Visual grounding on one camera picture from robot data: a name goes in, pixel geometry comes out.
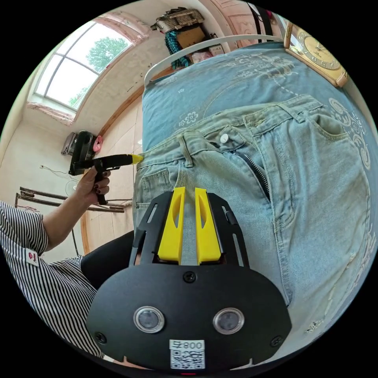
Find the jeans button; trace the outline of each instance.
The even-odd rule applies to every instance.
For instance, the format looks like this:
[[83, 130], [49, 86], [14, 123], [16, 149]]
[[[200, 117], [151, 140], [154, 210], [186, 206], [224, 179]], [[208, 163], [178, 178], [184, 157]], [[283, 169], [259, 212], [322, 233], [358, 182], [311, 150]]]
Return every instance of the jeans button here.
[[228, 134], [223, 134], [223, 135], [221, 136], [221, 138], [220, 138], [220, 142], [221, 142], [222, 144], [224, 144], [224, 143], [227, 143], [227, 141], [228, 141]]

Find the pink curtain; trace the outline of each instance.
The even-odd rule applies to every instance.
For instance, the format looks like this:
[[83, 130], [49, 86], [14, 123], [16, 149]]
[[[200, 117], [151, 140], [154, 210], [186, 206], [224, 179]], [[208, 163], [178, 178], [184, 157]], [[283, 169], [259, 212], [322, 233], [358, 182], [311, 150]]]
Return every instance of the pink curtain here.
[[45, 114], [49, 115], [50, 117], [56, 119], [57, 121], [66, 126], [71, 126], [72, 122], [74, 121], [74, 117], [71, 114], [64, 113], [60, 110], [52, 109], [49, 106], [43, 104], [37, 104], [35, 102], [27, 101], [26, 107], [29, 109], [43, 111]]
[[104, 13], [93, 21], [120, 33], [129, 39], [133, 45], [141, 43], [147, 39], [151, 33], [151, 29], [148, 25], [133, 15], [122, 11]]

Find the black and white striped shirt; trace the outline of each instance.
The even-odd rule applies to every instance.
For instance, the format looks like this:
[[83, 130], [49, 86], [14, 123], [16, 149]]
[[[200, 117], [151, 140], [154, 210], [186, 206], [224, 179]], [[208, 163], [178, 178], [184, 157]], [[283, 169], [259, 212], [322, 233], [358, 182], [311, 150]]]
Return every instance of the black and white striped shirt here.
[[81, 256], [50, 264], [40, 258], [48, 244], [42, 218], [0, 201], [0, 244], [12, 275], [29, 305], [56, 334], [103, 358], [85, 326], [96, 289], [80, 270]]

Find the qr code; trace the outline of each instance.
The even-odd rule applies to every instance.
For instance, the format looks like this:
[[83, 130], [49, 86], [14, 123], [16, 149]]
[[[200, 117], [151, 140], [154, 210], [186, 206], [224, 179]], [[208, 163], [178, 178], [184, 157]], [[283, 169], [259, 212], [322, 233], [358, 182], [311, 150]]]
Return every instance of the qr code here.
[[172, 369], [205, 369], [205, 351], [171, 350], [170, 366]]

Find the white bed frame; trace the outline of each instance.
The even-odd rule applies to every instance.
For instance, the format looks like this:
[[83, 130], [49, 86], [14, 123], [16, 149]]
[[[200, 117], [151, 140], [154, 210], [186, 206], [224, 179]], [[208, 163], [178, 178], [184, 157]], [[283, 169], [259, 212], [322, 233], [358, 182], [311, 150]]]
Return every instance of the white bed frame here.
[[[197, 44], [194, 44], [193, 46], [189, 46], [187, 48], [184, 48], [180, 50], [177, 53], [174, 53], [170, 55], [169, 57], [163, 59], [159, 63], [155, 64], [152, 66], [146, 73], [145, 76], [145, 88], [152, 83], [151, 78], [156, 75], [156, 73], [159, 73], [166, 68], [170, 66], [172, 62], [174, 62], [176, 59], [182, 58], [185, 55], [191, 54], [197, 50], [201, 50], [203, 48], [207, 48], [210, 46], [214, 46], [215, 44], [220, 44], [220, 43], [228, 43], [228, 42], [236, 42], [242, 39], [247, 39], [247, 40], [271, 40], [271, 41], [279, 41], [283, 42], [284, 40], [280, 37], [275, 37], [273, 35], [266, 35], [266, 34], [240, 34], [240, 35], [229, 35], [227, 37], [221, 37], [221, 38], [214, 38], [210, 39], [208, 41], [200, 42]], [[373, 117], [366, 105], [365, 100], [363, 99], [360, 91], [352, 81], [351, 77], [349, 77], [348, 82], [344, 86], [344, 90], [350, 95], [350, 97], [355, 101], [356, 105], [359, 107], [363, 115], [365, 116], [369, 126], [371, 127], [373, 134], [375, 136], [375, 140], [377, 141], [378, 144], [378, 131], [375, 126], [375, 122], [373, 120]]]
[[227, 37], [209, 39], [208, 41], [196, 43], [193, 46], [189, 46], [187, 48], [180, 50], [179, 52], [176, 52], [176, 53], [170, 55], [169, 57], [161, 60], [159, 63], [152, 66], [146, 73], [145, 87], [147, 87], [147, 85], [152, 82], [152, 80], [151, 80], [152, 77], [154, 77], [157, 73], [168, 68], [170, 66], [170, 64], [172, 62], [174, 62], [175, 60], [180, 59], [183, 56], [191, 54], [192, 52], [195, 52], [197, 50], [201, 50], [203, 48], [214, 46], [215, 44], [227, 43], [227, 42], [236, 42], [236, 41], [239, 41], [241, 39], [252, 39], [252, 40], [261, 39], [261, 40], [271, 40], [271, 41], [279, 41], [279, 42], [284, 41], [281, 37], [274, 37], [273, 35], [239, 34], [239, 35], [229, 35]]

